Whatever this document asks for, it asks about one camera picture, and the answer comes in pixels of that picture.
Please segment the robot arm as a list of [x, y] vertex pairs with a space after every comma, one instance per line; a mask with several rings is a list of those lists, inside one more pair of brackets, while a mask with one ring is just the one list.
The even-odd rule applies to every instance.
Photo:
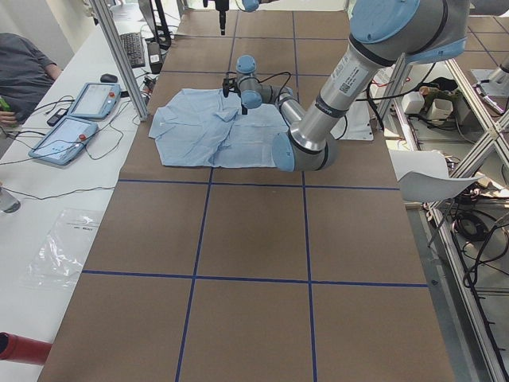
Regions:
[[[219, 13], [219, 26], [220, 35], [226, 34], [227, 25], [227, 12], [230, 10], [230, 2], [228, 0], [214, 0], [215, 10]], [[241, 5], [238, 8], [244, 12], [254, 12], [262, 4], [268, 4], [270, 1], [259, 1], [259, 0], [242, 0]]]
[[321, 170], [336, 158], [332, 128], [381, 68], [400, 56], [429, 64], [459, 56], [466, 44], [468, 1], [358, 1], [349, 22], [348, 48], [309, 109], [287, 88], [262, 84], [255, 59], [236, 63], [235, 90], [244, 110], [273, 104], [289, 124], [276, 134], [271, 156], [280, 170]]

